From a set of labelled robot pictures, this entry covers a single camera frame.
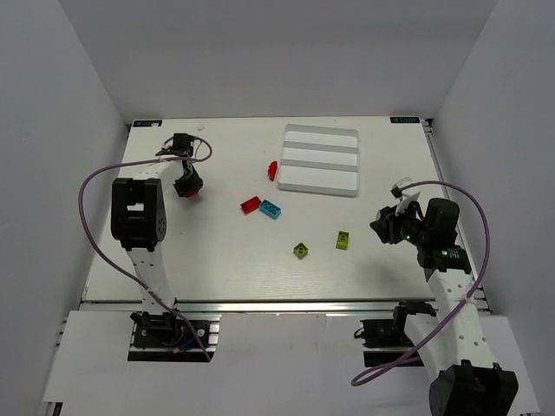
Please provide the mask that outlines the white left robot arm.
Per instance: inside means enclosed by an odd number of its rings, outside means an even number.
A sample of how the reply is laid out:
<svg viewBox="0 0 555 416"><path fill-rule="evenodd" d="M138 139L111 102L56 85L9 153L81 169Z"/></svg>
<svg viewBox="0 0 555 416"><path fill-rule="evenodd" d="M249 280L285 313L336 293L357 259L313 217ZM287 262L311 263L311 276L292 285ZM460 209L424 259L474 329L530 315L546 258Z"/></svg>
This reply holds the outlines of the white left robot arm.
<svg viewBox="0 0 555 416"><path fill-rule="evenodd" d="M164 149L159 156L175 159L150 164L132 178L117 178L112 184L112 236L142 282L142 311L149 315L163 315L175 304L161 248L167 234L164 192L172 188L181 198L198 193L203 181L190 161L193 154L192 146Z"/></svg>

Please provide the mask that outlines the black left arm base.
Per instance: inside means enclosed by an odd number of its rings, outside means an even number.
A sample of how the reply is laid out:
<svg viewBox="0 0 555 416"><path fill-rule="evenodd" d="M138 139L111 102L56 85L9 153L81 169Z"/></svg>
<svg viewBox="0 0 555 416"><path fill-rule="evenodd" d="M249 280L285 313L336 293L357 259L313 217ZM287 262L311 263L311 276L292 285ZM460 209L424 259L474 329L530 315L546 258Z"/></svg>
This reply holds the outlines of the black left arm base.
<svg viewBox="0 0 555 416"><path fill-rule="evenodd" d="M152 315L133 312L131 319L134 322L133 346L136 348L175 348L188 341L198 345L193 334L205 346L208 345L211 323L207 320L192 320L194 330L191 330L183 320L169 313Z"/></svg>

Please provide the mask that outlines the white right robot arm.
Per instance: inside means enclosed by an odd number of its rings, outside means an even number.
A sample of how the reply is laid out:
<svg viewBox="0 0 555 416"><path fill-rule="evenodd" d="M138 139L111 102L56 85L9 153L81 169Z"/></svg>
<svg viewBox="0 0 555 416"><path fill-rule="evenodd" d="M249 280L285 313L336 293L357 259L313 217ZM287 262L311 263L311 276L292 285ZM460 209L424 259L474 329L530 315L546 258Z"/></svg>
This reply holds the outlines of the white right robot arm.
<svg viewBox="0 0 555 416"><path fill-rule="evenodd" d="M456 244L459 206L432 198L423 218L415 201L378 211L371 229L385 244L417 249L436 304L402 301L395 322L418 347L431 379L433 415L507 415L519 390L517 376L495 358L480 325L467 253Z"/></svg>

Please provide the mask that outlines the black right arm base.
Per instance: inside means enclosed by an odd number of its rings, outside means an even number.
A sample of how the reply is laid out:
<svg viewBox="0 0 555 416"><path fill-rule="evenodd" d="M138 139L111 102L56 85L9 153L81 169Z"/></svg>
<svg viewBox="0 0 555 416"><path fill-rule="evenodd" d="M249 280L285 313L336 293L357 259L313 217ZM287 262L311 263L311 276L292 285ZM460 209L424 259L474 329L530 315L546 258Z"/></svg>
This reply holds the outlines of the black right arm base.
<svg viewBox="0 0 555 416"><path fill-rule="evenodd" d="M409 315L436 317L431 304L422 301L400 301L391 319L368 319L355 331L354 338L363 340L366 348L412 347L413 343L404 332Z"/></svg>

